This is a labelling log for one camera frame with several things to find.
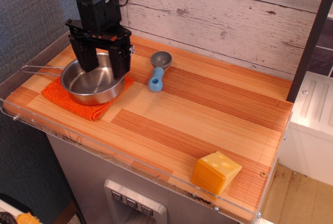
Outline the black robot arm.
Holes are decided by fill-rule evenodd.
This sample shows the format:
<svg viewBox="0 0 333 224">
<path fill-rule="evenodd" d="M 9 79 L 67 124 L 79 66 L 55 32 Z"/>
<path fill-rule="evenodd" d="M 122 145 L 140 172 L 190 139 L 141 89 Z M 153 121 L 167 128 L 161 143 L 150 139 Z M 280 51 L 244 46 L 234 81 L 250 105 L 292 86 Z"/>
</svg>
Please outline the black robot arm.
<svg viewBox="0 0 333 224">
<path fill-rule="evenodd" d="M 120 79 L 130 70 L 130 30 L 121 25 L 119 0 L 75 0 L 80 19 L 67 20 L 70 43 L 76 58 L 85 72 L 98 67 L 97 50 L 108 51 L 113 77 Z"/>
</svg>

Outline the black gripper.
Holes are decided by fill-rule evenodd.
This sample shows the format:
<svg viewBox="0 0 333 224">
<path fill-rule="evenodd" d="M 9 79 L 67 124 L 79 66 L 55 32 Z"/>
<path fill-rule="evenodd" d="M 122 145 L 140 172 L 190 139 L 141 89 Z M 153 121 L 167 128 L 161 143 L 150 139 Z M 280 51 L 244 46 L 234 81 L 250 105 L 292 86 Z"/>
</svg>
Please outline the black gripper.
<svg viewBox="0 0 333 224">
<path fill-rule="evenodd" d="M 134 46 L 131 32 L 121 26 L 120 8 L 128 3 L 125 0 L 75 0 L 80 19 L 69 19 L 70 43 L 76 58 L 85 72 L 98 67 L 97 48 L 109 53 L 113 77 L 125 76 L 131 65 Z"/>
</svg>

